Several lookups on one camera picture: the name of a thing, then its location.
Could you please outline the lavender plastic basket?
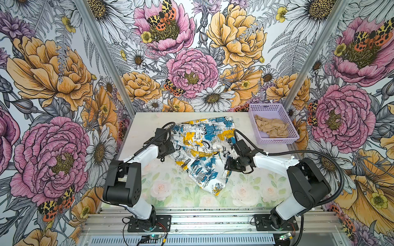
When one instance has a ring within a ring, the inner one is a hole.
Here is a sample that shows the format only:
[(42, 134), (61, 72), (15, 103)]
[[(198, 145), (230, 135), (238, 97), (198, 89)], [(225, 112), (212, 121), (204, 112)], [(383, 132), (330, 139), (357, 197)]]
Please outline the lavender plastic basket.
[[(299, 139), (299, 134), (281, 104), (250, 104), (248, 115), (258, 144), (292, 144)], [(269, 137), (266, 132), (258, 129), (255, 116), (281, 120), (283, 123), (287, 124), (288, 137)]]

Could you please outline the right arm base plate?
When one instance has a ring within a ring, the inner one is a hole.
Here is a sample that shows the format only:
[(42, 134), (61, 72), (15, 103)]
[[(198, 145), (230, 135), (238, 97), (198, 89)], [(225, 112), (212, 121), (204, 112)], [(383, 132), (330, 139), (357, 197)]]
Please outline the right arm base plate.
[(251, 223), (255, 225), (257, 231), (298, 231), (299, 226), (293, 216), (288, 220), (274, 214), (256, 214)]

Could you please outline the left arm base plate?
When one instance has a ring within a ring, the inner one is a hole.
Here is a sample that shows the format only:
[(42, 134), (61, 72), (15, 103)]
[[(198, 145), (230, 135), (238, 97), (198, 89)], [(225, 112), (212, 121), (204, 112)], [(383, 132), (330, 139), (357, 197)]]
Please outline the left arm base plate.
[(129, 233), (150, 233), (169, 232), (171, 228), (171, 215), (156, 215), (148, 220), (128, 217), (127, 232)]

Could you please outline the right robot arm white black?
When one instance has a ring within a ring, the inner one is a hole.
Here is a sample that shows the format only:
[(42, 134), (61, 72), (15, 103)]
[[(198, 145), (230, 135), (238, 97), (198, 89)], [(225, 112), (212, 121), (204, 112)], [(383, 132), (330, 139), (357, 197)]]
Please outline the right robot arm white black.
[(287, 178), (291, 194), (269, 216), (269, 224), (275, 230), (281, 230), (296, 215), (316, 207), (331, 193), (330, 184), (311, 159), (283, 158), (283, 155), (251, 149), (244, 140), (239, 140), (231, 146), (225, 164), (228, 171), (250, 174), (254, 169), (267, 169)]

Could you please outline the printed white blue yellow shorts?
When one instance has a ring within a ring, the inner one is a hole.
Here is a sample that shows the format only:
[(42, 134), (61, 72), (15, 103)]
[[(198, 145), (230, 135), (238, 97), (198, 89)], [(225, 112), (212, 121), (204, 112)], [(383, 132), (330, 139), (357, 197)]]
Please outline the printed white blue yellow shorts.
[(225, 164), (235, 143), (233, 118), (224, 116), (183, 122), (171, 131), (175, 152), (170, 157), (202, 190), (219, 195), (231, 175)]

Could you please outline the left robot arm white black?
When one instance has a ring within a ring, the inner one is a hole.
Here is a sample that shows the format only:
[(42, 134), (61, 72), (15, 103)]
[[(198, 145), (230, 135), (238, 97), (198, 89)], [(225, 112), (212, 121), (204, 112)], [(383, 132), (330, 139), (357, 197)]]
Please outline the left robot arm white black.
[(155, 159), (164, 161), (174, 153), (171, 129), (174, 122), (157, 128), (155, 136), (143, 144), (136, 153), (123, 161), (110, 163), (102, 198), (107, 204), (123, 207), (132, 214), (130, 222), (143, 231), (154, 230), (157, 222), (156, 209), (141, 197), (142, 169)]

